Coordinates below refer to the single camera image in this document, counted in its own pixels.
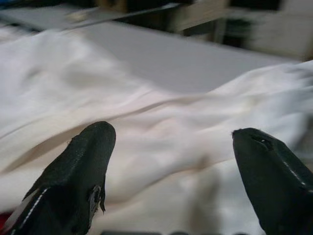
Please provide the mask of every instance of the table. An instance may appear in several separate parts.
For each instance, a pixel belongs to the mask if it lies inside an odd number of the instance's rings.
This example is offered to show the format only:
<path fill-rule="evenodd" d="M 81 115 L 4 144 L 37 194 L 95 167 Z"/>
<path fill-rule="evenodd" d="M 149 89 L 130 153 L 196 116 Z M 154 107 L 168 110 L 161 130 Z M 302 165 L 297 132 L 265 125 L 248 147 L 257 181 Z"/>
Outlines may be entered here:
<path fill-rule="evenodd" d="M 135 75 L 181 93 L 208 92 L 244 72 L 294 62 L 118 22 L 74 31 L 129 64 Z"/>
<path fill-rule="evenodd" d="M 120 20 L 133 16 L 169 11 L 179 7 L 179 3 L 169 3 L 162 7 L 133 12 L 121 13 L 106 11 L 99 7 L 83 9 L 69 4 L 60 4 L 57 6 L 40 7 L 40 8 L 12 8 L 0 10 L 0 19 L 13 24 L 19 24 L 36 31 L 46 29 L 74 29 L 92 24 L 102 23 L 105 21 Z M 87 14 L 87 19 L 82 22 L 74 23 L 67 18 L 68 14 L 83 11 Z"/>

